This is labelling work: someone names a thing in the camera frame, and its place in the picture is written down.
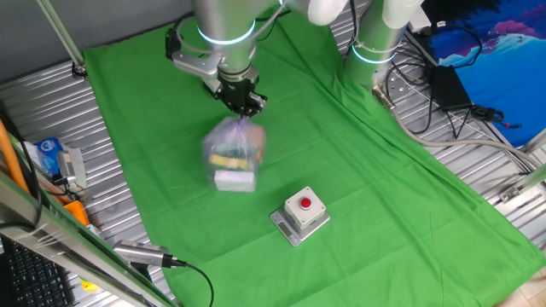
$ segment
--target plastic bag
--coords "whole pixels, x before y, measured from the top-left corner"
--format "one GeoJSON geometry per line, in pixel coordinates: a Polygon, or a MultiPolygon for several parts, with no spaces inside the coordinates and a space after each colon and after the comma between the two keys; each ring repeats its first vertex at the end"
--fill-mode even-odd
{"type": "Polygon", "coordinates": [[[264,151],[264,127],[225,118],[203,140],[209,182],[219,191],[253,192],[264,151]]]}

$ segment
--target metal floor panel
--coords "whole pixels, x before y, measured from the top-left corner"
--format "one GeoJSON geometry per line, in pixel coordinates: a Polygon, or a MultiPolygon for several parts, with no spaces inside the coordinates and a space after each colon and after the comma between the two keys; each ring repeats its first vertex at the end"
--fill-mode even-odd
{"type": "MultiPolygon", "coordinates": [[[[367,2],[357,1],[357,6],[362,10],[367,2]]],[[[348,8],[331,28],[340,52],[345,53],[352,33],[348,8]]],[[[405,59],[397,57],[396,61],[405,59]]],[[[73,78],[71,65],[64,63],[2,84],[0,98],[14,117],[21,134],[30,142],[55,136],[70,147],[82,149],[88,190],[93,196],[86,210],[91,222],[103,232],[109,244],[121,239],[149,242],[92,88],[87,81],[73,78]]],[[[414,67],[406,66],[404,70],[415,76],[420,73],[414,67]]],[[[394,74],[392,78],[392,97],[404,122],[411,129],[422,128],[427,118],[427,89],[413,89],[394,74]]],[[[457,129],[463,116],[463,113],[453,116],[457,129]]],[[[451,128],[445,115],[434,112],[430,130],[421,137],[434,141],[450,140],[451,128]]],[[[495,139],[489,131],[485,132],[481,123],[473,121],[465,125],[460,138],[495,139]]],[[[521,178],[519,173],[522,170],[511,156],[479,145],[427,150],[495,206],[533,243],[546,248],[546,202],[541,191],[533,188],[507,204],[503,204],[498,197],[507,186],[521,178]]],[[[534,155],[546,162],[544,148],[537,149],[534,155]]],[[[174,298],[161,270],[151,269],[150,274],[155,285],[174,298]]],[[[79,306],[109,306],[119,301],[110,293],[86,293],[76,275],[70,274],[69,278],[79,306]]]]}
{"type": "MultiPolygon", "coordinates": [[[[0,85],[0,98],[21,134],[29,142],[55,136],[72,148],[81,148],[87,189],[93,195],[86,206],[90,221],[108,244],[118,240],[149,241],[131,191],[113,150],[104,120],[89,82],[73,78],[65,63],[0,85]]],[[[174,298],[159,268],[150,270],[155,285],[174,298]]],[[[110,293],[89,294],[70,273],[76,305],[103,306],[119,301],[110,293]]]]}

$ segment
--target black keyboard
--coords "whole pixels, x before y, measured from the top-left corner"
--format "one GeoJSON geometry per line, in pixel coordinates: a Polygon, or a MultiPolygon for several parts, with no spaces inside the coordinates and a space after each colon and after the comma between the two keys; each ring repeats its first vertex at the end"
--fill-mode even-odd
{"type": "Polygon", "coordinates": [[[4,253],[0,257],[0,278],[6,306],[72,305],[67,274],[61,266],[5,237],[2,237],[2,243],[4,253]]]}

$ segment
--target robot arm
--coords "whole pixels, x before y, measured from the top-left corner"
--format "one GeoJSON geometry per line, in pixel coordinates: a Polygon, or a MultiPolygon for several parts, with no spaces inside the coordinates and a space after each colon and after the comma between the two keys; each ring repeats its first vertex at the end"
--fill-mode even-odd
{"type": "Polygon", "coordinates": [[[374,0],[358,23],[346,73],[367,90],[382,84],[411,16],[423,0],[374,0]]]}
{"type": "Polygon", "coordinates": [[[285,7],[305,14],[310,22],[323,26],[337,18],[346,1],[192,0],[199,33],[210,46],[209,50],[195,51],[206,51],[201,53],[208,56],[199,58],[180,51],[184,41],[178,42],[177,29],[171,29],[166,37],[167,57],[176,67],[201,77],[206,89],[232,112],[252,117],[267,101],[267,97],[254,91],[259,81],[258,70],[252,67],[258,34],[285,7]],[[276,3],[280,4],[279,9],[256,30],[254,19],[276,3]]]}

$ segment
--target green fabric mat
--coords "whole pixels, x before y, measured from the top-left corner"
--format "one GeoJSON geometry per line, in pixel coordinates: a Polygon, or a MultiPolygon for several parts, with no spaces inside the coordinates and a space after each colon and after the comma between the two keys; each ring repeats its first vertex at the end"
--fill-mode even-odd
{"type": "MultiPolygon", "coordinates": [[[[253,119],[268,138],[257,189],[210,188],[200,141],[229,112],[165,58],[165,32],[85,59],[151,241],[211,277],[215,306],[491,306],[546,264],[369,93],[342,86],[329,29],[296,14],[253,62],[270,98],[253,119]],[[331,220],[292,247],[270,214],[307,185],[331,220]]],[[[208,305],[200,275],[164,273],[185,306],[208,305]]]]}

